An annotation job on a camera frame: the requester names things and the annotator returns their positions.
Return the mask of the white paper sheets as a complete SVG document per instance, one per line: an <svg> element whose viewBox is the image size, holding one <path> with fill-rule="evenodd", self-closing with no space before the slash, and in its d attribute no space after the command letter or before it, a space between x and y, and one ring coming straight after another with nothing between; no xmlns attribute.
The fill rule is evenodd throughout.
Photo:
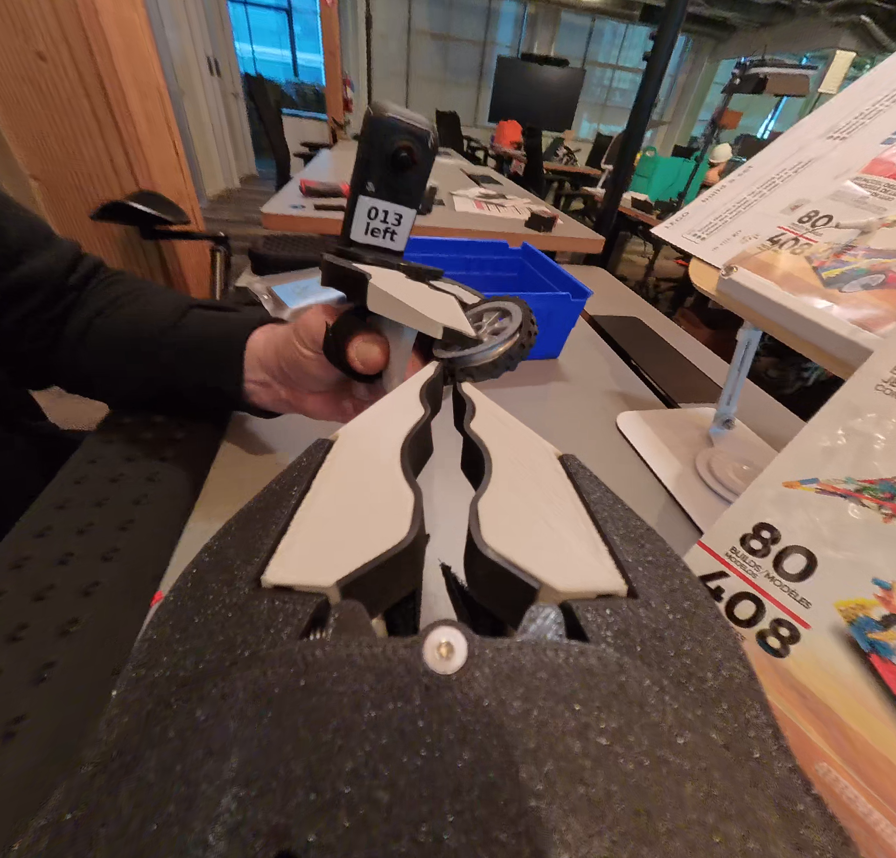
<svg viewBox="0 0 896 858"><path fill-rule="evenodd" d="M524 198L476 185L469 189L453 191L450 197L458 213L513 220L528 218L535 207L532 202Z"/></svg>

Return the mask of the dark flat table panel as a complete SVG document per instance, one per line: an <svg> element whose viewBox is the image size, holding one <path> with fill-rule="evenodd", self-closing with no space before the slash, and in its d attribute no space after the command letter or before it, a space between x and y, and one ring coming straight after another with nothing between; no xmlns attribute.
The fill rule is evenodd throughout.
<svg viewBox="0 0 896 858"><path fill-rule="evenodd" d="M718 403L721 386L643 320L586 312L581 318L666 408Z"/></svg>

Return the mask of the grey plastic packet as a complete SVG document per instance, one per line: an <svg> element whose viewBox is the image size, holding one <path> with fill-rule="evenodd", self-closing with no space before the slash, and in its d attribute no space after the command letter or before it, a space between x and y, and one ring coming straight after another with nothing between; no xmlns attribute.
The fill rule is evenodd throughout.
<svg viewBox="0 0 896 858"><path fill-rule="evenodd" d="M348 304L342 292L322 285L321 270L317 267L268 276L246 270L237 279L234 294L261 305L273 318L286 321L312 306Z"/></svg>

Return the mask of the blue plastic bin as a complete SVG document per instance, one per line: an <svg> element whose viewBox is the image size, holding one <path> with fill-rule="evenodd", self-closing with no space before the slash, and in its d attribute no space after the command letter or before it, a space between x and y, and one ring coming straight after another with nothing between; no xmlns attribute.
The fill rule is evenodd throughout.
<svg viewBox="0 0 896 858"><path fill-rule="evenodd" d="M446 278L487 298L520 297L529 304L539 334L531 360L560 356L592 291L530 244L505 241L411 237L405 257L441 269Z"/></svg>

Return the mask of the black stand pole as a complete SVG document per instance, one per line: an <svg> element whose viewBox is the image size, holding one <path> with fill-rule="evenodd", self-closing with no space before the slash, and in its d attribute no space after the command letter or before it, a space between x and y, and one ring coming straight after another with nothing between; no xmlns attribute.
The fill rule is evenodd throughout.
<svg viewBox="0 0 896 858"><path fill-rule="evenodd" d="M635 159L643 145L652 111L686 18L689 1L666 0L658 19L644 74L618 144L616 161L606 182L606 191L596 220L596 228L604 237L599 266L605 266L612 256L618 236L617 218L622 196L631 181Z"/></svg>

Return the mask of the white instruction sheet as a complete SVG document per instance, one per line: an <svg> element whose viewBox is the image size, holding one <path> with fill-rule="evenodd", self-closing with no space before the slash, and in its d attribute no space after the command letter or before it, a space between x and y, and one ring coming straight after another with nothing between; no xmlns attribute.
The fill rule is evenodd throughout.
<svg viewBox="0 0 896 858"><path fill-rule="evenodd" d="M721 267L810 210L860 211L834 193L894 146L894 90L891 55L651 234Z"/></svg>

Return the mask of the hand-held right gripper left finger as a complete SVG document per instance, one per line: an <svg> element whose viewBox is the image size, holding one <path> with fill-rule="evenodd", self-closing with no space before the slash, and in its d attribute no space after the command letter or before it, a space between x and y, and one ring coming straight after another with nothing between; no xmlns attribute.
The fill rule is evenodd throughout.
<svg viewBox="0 0 896 858"><path fill-rule="evenodd" d="M428 534L419 478L443 390L442 365L429 363L330 437L262 588L355 601L389 636L420 632Z"/></svg>

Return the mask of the green bag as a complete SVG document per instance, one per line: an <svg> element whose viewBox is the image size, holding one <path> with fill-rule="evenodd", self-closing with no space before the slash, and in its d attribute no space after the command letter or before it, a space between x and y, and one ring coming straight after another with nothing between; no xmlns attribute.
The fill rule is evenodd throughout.
<svg viewBox="0 0 896 858"><path fill-rule="evenodd" d="M653 203L676 200L694 170L692 158L664 157L655 147L646 146L637 159L628 192Z"/></svg>

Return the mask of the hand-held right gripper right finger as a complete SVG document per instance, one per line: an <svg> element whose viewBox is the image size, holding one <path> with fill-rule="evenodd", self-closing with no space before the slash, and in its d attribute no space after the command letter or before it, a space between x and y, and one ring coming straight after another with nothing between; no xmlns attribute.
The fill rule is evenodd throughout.
<svg viewBox="0 0 896 858"><path fill-rule="evenodd" d="M456 620L505 637L540 606L629 598L617 551L574 481L574 457L469 383L452 387L451 415L469 489L462 572L441 565Z"/></svg>

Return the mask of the orange jacket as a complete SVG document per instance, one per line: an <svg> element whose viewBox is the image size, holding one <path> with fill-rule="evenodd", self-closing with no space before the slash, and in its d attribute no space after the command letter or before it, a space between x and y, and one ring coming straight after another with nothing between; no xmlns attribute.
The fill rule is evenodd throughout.
<svg viewBox="0 0 896 858"><path fill-rule="evenodd" d="M523 129L519 122L503 119L496 124L491 137L490 153L501 170L516 162L524 163Z"/></svg>

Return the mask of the person's left hand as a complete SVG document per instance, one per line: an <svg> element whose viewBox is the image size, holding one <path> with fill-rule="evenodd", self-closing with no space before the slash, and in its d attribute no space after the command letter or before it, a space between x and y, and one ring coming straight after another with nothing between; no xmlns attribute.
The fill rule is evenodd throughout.
<svg viewBox="0 0 896 858"><path fill-rule="evenodd" d="M381 380L354 381L323 352L327 329L344 312L345 307L318 304L289 322L252 333L243 375L243 400L250 412L346 424L385 396Z"/></svg>

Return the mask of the person's left forearm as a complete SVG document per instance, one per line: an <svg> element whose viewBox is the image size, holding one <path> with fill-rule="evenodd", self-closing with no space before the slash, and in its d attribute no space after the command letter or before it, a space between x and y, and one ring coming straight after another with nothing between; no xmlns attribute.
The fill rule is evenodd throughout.
<svg viewBox="0 0 896 858"><path fill-rule="evenodd" d="M201 300L108 267L1 195L2 417L41 416L49 387L111 408L273 412L244 395L260 308Z"/></svg>

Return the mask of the black toy wheel grey rim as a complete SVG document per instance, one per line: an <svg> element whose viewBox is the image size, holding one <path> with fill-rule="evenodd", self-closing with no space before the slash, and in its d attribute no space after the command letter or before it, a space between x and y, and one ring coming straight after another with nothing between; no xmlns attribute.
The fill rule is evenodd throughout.
<svg viewBox="0 0 896 858"><path fill-rule="evenodd" d="M466 317L475 338L445 335L432 347L433 358L445 366L451 381L492 381L529 358L539 327L531 306L520 297L484 300L469 307Z"/></svg>

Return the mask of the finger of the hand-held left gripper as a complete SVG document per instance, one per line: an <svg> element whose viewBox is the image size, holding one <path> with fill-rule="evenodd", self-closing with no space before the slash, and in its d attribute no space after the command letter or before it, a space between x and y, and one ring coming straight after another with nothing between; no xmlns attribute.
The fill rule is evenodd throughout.
<svg viewBox="0 0 896 858"><path fill-rule="evenodd" d="M368 272L367 309L433 338L445 332L476 337L457 294L401 272Z"/></svg>

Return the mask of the black wall monitor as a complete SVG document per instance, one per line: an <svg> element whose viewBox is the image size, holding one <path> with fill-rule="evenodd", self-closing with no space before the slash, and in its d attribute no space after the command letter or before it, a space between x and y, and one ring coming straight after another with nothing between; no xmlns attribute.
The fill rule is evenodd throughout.
<svg viewBox="0 0 896 858"><path fill-rule="evenodd" d="M585 68L498 56L487 123L516 121L521 126L560 133L574 125Z"/></svg>

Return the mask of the grey wood-edged table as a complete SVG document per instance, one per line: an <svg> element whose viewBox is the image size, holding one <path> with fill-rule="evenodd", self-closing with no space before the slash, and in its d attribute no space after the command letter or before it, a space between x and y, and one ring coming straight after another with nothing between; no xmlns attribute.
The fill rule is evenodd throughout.
<svg viewBox="0 0 896 858"><path fill-rule="evenodd" d="M349 181L356 154L357 145L349 140L317 153L307 168L261 207L263 227L281 233L337 236L342 229L342 213L315 209L312 200L302 194L300 179ZM466 175L470 169L465 162L436 158L431 180L444 203L428 215L417 217L412 236L499 240L512 247L531 244L543 251L602 252L604 237L566 214L559 215L551 232L538 233L527 228L522 219L455 210L452 192L473 185Z"/></svg>

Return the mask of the black perforated mat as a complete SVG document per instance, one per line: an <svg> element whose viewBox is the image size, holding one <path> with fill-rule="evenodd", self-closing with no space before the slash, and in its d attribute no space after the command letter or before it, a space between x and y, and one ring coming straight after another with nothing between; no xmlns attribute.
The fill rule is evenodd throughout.
<svg viewBox="0 0 896 858"><path fill-rule="evenodd" d="M228 417L111 414L1 547L1 841L77 768Z"/></svg>

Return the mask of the printed instruction booklet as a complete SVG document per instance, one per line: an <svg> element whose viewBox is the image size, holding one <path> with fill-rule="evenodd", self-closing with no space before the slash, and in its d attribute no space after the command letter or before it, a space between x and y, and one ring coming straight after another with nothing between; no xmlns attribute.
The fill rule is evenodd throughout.
<svg viewBox="0 0 896 858"><path fill-rule="evenodd" d="M815 209L722 268L720 293L843 358L894 336L893 214L837 220Z"/></svg>

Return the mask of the black office chair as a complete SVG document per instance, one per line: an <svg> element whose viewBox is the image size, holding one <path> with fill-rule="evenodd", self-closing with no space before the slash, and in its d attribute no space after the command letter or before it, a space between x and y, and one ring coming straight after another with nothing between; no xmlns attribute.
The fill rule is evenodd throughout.
<svg viewBox="0 0 896 858"><path fill-rule="evenodd" d="M288 147L282 121L283 99L287 98L288 94L278 82L252 73L245 73L243 81L248 99L259 118L263 135L272 152L275 189L279 191L292 177L293 158L299 158L307 163L314 158L316 150L303 145L303 149L296 155Z"/></svg>
<svg viewBox="0 0 896 858"><path fill-rule="evenodd" d="M232 291L232 245L221 232L195 229L186 212L159 192L137 191L98 206L91 220L137 229L145 241L210 244L210 288L220 300ZM337 249L336 237L265 232L248 247L250 269L258 276L309 270Z"/></svg>

